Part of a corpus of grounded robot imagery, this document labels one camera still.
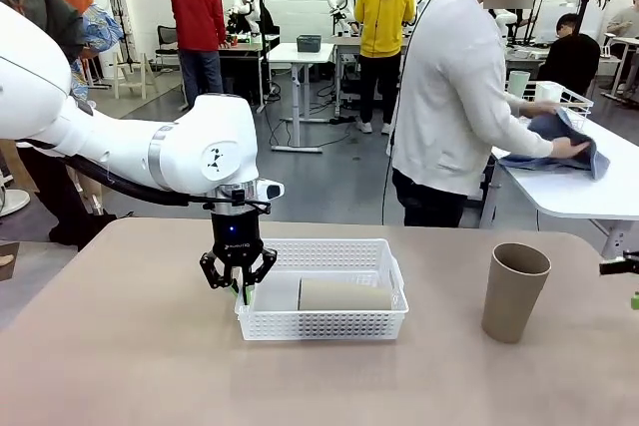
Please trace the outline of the person's left hand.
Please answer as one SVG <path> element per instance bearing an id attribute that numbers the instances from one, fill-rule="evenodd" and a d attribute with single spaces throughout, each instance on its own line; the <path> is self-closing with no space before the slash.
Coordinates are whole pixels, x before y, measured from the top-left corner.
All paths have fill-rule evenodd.
<path id="1" fill-rule="evenodd" d="M 559 105 L 555 102 L 548 101 L 539 101 L 539 102 L 528 102 L 521 104 L 518 108 L 519 114 L 522 117 L 533 119 L 535 117 L 551 114 L 555 115 Z"/>

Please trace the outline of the person's right hand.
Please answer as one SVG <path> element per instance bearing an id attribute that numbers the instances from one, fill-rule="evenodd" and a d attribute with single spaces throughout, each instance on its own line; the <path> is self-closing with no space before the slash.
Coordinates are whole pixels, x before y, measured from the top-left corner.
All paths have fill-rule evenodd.
<path id="1" fill-rule="evenodd" d="M 570 159 L 579 155 L 581 152 L 590 147 L 589 142 L 580 144 L 572 144 L 570 138 L 562 137 L 552 141 L 552 152 L 550 158 L 553 159 Z"/>

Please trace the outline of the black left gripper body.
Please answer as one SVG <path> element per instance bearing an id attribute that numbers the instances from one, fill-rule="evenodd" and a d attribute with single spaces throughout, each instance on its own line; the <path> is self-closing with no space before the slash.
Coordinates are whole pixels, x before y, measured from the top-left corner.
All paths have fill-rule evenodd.
<path id="1" fill-rule="evenodd" d="M 264 243 L 256 210 L 238 215 L 212 215 L 212 252 L 227 267 L 251 267 L 262 254 Z"/>

